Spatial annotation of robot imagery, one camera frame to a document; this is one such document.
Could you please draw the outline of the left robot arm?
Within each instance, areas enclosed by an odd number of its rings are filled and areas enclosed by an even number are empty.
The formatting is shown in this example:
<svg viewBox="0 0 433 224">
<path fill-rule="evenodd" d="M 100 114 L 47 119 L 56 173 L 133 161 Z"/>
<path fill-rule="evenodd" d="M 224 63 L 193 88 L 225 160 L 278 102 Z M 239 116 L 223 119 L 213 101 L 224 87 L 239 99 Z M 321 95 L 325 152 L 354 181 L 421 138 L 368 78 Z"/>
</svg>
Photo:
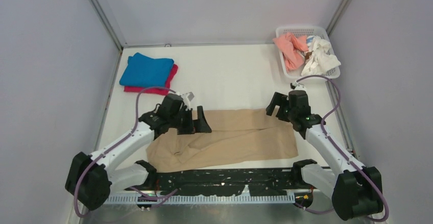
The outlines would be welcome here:
<svg viewBox="0 0 433 224">
<path fill-rule="evenodd" d="M 118 166 L 169 129 L 176 129 L 179 135 L 211 133 L 202 106 L 197 107 L 197 118 L 193 118 L 194 110 L 190 106 L 193 97 L 191 92 L 183 95 L 170 93 L 153 110 L 136 115 L 133 128 L 116 141 L 91 154 L 76 154 L 65 183 L 65 189 L 74 197 L 75 209 L 78 210 L 78 204 L 82 204 L 94 211 L 106 202 L 110 194 L 129 187 L 153 189 L 157 182 L 156 169 L 149 162 L 139 160 L 123 169 Z"/>
</svg>

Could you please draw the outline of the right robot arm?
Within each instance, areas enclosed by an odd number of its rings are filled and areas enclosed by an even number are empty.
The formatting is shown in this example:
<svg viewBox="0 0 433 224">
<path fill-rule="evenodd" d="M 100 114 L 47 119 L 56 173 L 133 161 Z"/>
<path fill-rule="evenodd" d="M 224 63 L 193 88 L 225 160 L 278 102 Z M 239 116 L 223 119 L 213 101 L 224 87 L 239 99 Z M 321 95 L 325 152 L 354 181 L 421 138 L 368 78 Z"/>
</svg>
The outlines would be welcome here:
<svg viewBox="0 0 433 224">
<path fill-rule="evenodd" d="M 384 210 L 380 172 L 376 167 L 366 167 L 334 140 L 323 118 L 311 112 L 306 91 L 275 92 L 266 114 L 291 123 L 331 169 L 324 170 L 314 160 L 295 162 L 291 175 L 294 186 L 302 189 L 310 184 L 319 189 L 331 199 L 333 210 L 342 220 Z"/>
</svg>

